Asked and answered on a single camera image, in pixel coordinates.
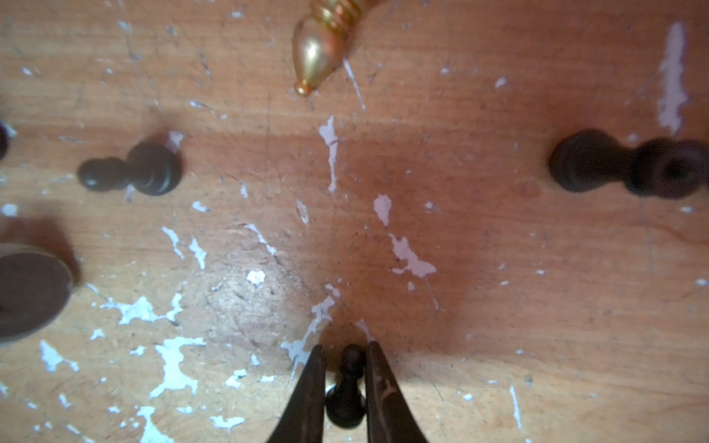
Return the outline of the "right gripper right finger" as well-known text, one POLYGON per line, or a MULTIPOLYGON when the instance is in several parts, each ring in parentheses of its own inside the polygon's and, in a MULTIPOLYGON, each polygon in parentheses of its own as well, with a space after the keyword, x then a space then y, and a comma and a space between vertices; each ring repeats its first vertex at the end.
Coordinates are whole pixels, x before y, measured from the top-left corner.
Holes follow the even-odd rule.
POLYGON ((369 443, 428 443, 380 345, 367 346, 365 389, 369 443))

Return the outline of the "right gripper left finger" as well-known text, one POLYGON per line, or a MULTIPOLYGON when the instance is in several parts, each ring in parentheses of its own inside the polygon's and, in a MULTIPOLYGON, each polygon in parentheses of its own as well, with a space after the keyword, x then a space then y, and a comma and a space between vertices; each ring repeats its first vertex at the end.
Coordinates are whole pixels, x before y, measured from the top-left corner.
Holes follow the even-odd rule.
POLYGON ((268 443, 323 443, 326 369, 319 344, 312 350, 268 443))

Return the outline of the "black chess pawn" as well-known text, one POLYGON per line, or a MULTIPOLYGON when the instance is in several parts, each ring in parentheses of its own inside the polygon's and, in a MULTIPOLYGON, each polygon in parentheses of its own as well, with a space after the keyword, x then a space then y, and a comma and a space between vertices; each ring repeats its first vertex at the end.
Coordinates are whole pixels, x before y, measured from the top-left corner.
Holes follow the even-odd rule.
POLYGON ((352 429, 362 423, 367 410, 359 382, 364 376, 366 363, 366 351, 363 347, 351 344, 343 349, 341 378, 325 396, 325 410, 332 424, 352 429))
POLYGON ((159 197, 175 189, 182 178, 180 157, 157 142, 142 142, 125 159, 106 157, 83 162, 77 171, 88 190, 108 192, 133 186, 138 192, 159 197))

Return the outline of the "silver chess knight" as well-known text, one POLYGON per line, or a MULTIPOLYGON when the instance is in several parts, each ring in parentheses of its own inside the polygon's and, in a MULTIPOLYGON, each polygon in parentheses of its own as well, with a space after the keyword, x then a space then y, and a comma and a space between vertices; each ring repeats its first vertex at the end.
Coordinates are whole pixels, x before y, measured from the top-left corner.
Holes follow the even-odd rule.
POLYGON ((73 273, 54 254, 33 245, 1 245, 1 344, 7 346, 48 326, 74 288, 73 273))

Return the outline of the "black chess pawn one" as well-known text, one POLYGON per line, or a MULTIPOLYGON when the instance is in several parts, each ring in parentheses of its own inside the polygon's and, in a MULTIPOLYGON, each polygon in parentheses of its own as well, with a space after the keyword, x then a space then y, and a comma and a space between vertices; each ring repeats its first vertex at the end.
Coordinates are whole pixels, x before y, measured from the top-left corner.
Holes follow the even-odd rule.
POLYGON ((634 149, 600 129, 584 129, 554 148, 554 181, 573 193, 620 182, 639 197, 683 199, 708 184, 708 144, 652 138, 634 149))

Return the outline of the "gold chess bishop lying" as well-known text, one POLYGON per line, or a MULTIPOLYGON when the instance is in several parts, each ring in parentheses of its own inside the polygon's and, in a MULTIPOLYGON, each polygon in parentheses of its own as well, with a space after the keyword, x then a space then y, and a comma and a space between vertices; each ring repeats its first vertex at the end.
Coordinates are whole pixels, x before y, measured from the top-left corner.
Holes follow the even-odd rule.
POLYGON ((378 1, 315 0, 295 25, 295 93, 308 97, 335 72, 354 44, 359 23, 378 1))

